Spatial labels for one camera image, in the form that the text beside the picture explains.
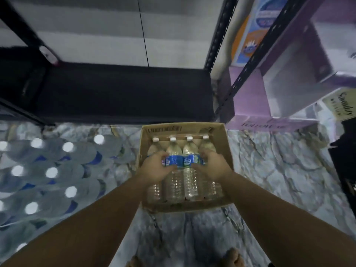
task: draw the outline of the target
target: bare foot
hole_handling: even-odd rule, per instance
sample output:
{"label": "bare foot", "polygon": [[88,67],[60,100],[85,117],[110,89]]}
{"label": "bare foot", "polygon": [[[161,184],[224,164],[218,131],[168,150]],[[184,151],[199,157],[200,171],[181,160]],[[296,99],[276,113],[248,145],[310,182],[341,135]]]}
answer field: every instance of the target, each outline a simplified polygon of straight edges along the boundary
{"label": "bare foot", "polygon": [[126,263],[125,267],[144,267],[141,260],[137,256],[133,256],[130,261]]}
{"label": "bare foot", "polygon": [[230,248],[221,259],[221,267],[245,267],[245,262],[236,248]]}

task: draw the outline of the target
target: water bottle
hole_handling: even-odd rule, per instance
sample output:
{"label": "water bottle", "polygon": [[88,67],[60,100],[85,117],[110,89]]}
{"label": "water bottle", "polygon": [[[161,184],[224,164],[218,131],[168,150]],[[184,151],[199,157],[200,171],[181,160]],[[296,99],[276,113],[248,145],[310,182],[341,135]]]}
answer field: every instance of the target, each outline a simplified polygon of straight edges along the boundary
{"label": "water bottle", "polygon": [[166,158],[166,166],[177,165],[178,170],[171,172],[165,178],[166,199],[168,202],[184,201],[184,183],[183,183],[183,153],[177,144],[177,139],[172,137],[167,148],[169,156]]}
{"label": "water bottle", "polygon": [[84,167],[81,164],[69,161],[58,167],[48,168],[46,176],[55,180],[56,184],[64,184],[84,177]]}
{"label": "water bottle", "polygon": [[31,163],[41,155],[41,150],[33,148],[29,140],[0,141],[0,151],[18,163]]}
{"label": "water bottle", "polygon": [[0,170],[0,192],[14,193],[25,185],[18,176],[11,174],[11,168]]}
{"label": "water bottle", "polygon": [[[216,152],[216,148],[213,143],[209,140],[208,135],[204,135],[203,141],[200,145],[201,148],[209,149]],[[206,161],[202,159],[202,164],[205,165]],[[223,189],[221,185],[217,182],[210,181],[206,176],[202,176],[202,186],[203,186],[203,195],[206,199],[216,199],[218,197],[223,197]]]}
{"label": "water bottle", "polygon": [[103,159],[101,153],[90,142],[66,142],[63,145],[63,150],[69,153],[71,161],[78,164],[98,168],[108,168],[110,166],[110,160]]}
{"label": "water bottle", "polygon": [[[149,147],[147,152],[147,157],[153,155],[154,153],[161,151],[162,147],[159,144],[159,138],[153,138],[153,143]],[[162,182],[150,186],[147,190],[147,202],[154,203],[162,200]]]}
{"label": "water bottle", "polygon": [[48,161],[67,161],[70,157],[66,155],[62,147],[65,143],[64,139],[33,139],[30,145],[33,148],[39,149],[41,156],[37,160]]}
{"label": "water bottle", "polygon": [[184,157],[184,192],[188,200],[201,200],[203,198],[200,188],[200,174],[191,167],[192,163],[200,163],[198,147],[193,142],[193,137],[187,137],[183,148]]}
{"label": "water bottle", "polygon": [[94,137],[96,149],[107,158],[113,158],[118,163],[129,163],[135,160],[135,154],[121,137],[114,135],[96,135]]}
{"label": "water bottle", "polygon": [[16,165],[11,169],[11,174],[19,176],[28,183],[22,189],[33,188],[36,185],[55,184],[54,180],[48,177],[48,170],[56,165],[51,161],[36,161],[26,165]]}
{"label": "water bottle", "polygon": [[65,189],[65,196],[83,206],[88,206],[118,185],[114,178],[83,179]]}

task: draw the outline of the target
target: barcode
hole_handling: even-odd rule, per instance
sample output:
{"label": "barcode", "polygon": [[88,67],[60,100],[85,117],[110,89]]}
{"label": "barcode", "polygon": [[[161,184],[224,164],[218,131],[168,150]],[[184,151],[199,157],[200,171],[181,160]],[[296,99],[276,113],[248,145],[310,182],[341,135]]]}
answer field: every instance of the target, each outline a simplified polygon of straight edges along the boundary
{"label": "barcode", "polygon": [[168,127],[159,127],[151,128],[148,130],[149,133],[158,133],[158,132],[167,132],[167,131],[181,131],[181,126],[168,126]]}
{"label": "barcode", "polygon": [[213,127],[206,127],[203,129],[200,129],[199,134],[211,134],[213,132],[214,128]]}

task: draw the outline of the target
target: white marble floor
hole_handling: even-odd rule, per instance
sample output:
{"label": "white marble floor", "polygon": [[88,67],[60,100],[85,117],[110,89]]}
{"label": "white marble floor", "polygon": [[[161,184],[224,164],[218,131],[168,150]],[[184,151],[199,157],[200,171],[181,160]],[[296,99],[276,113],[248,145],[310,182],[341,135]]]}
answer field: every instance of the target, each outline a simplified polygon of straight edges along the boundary
{"label": "white marble floor", "polygon": [[[140,127],[60,124],[44,130],[30,124],[0,123],[0,139],[62,137],[91,140],[96,133],[112,129],[127,135],[137,154]],[[308,132],[267,133],[228,130],[234,168],[254,183],[326,221],[356,240],[356,220],[327,152],[327,144]],[[9,166],[2,157],[0,168]],[[120,185],[135,165],[115,164],[113,174]],[[125,266],[138,255],[146,267],[210,266],[230,247],[237,247],[247,266],[267,266],[269,259],[233,205],[209,211],[148,214],[139,209],[112,263]]]}

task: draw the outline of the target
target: cardboard carton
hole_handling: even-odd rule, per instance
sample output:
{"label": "cardboard carton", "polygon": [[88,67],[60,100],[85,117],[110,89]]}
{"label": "cardboard carton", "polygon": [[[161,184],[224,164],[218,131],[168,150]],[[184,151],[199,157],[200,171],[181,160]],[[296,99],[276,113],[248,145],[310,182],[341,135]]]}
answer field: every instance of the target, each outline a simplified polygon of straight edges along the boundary
{"label": "cardboard carton", "polygon": [[[231,169],[234,170],[228,136],[223,123],[162,123],[143,126],[140,139],[140,151],[137,156],[136,166],[139,168],[145,161],[148,149],[152,144],[152,138],[154,137],[159,138],[161,146],[164,149],[167,149],[170,137],[176,137],[177,143],[181,148],[183,148],[186,143],[187,136],[193,136],[194,143],[197,146],[200,146],[203,135],[209,135],[209,139],[215,145],[217,153],[222,154]],[[229,198],[223,197],[216,200],[202,200],[195,202],[185,200],[181,203],[163,202],[149,204],[146,198],[147,197],[145,195],[142,207],[151,212],[197,211],[216,208],[232,203]]]}

